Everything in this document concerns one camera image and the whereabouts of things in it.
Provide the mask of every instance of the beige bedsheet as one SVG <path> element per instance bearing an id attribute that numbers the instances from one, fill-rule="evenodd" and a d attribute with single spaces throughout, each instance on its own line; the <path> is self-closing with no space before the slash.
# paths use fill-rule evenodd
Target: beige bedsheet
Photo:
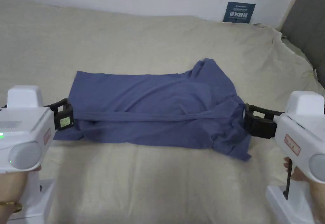
<path id="1" fill-rule="evenodd" d="M 67 97 L 77 70 L 182 73 L 213 58 L 246 102 L 284 110 L 294 90 L 324 89 L 274 29 L 194 17 L 137 17 L 0 1 L 0 105 L 16 84 L 44 103 Z M 286 178 L 272 140 L 251 160 L 212 150 L 53 142 L 41 178 L 57 180 L 48 223 L 274 223 L 266 186 Z"/>

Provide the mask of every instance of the wrinkled fabric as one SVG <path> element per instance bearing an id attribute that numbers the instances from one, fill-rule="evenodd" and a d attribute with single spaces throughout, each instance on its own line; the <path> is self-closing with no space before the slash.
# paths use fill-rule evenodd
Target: wrinkled fabric
<path id="1" fill-rule="evenodd" d="M 56 140 L 213 148 L 241 160 L 250 157 L 244 103 L 212 59 L 183 74 L 79 71 L 69 100 L 75 126 L 57 132 Z"/>

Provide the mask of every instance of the blue sign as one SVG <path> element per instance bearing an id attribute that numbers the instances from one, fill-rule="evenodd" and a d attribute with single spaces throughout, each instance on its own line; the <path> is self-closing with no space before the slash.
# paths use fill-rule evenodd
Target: blue sign
<path id="1" fill-rule="evenodd" d="M 223 22 L 249 23 L 255 4 L 228 2 Z"/>

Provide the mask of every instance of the upholstered headboard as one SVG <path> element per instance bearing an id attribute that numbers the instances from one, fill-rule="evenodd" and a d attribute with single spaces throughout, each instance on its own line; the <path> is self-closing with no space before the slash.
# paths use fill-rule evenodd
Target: upholstered headboard
<path id="1" fill-rule="evenodd" d="M 306 54 L 325 87 L 325 0 L 296 0 L 281 32 Z"/>

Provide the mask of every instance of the human hand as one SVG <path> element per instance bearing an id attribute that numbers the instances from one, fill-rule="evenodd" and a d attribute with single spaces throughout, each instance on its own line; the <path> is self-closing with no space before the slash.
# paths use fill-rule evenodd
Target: human hand
<path id="1" fill-rule="evenodd" d="M 285 160 L 285 162 L 283 165 L 287 169 L 287 172 L 288 172 L 290 158 L 285 157 L 284 160 Z M 306 175 L 298 167 L 295 167 L 294 173 L 291 175 L 291 179 L 294 181 L 309 182 L 309 178 L 307 178 Z"/>
<path id="2" fill-rule="evenodd" d="M 22 197 L 28 172 L 10 172 L 0 174 L 0 201 L 18 202 Z M 9 216 L 15 211 L 14 206 L 0 206 L 0 224 L 6 223 Z"/>
<path id="3" fill-rule="evenodd" d="M 10 172 L 0 174 L 0 201 L 18 202 L 24 193 L 28 172 Z"/>

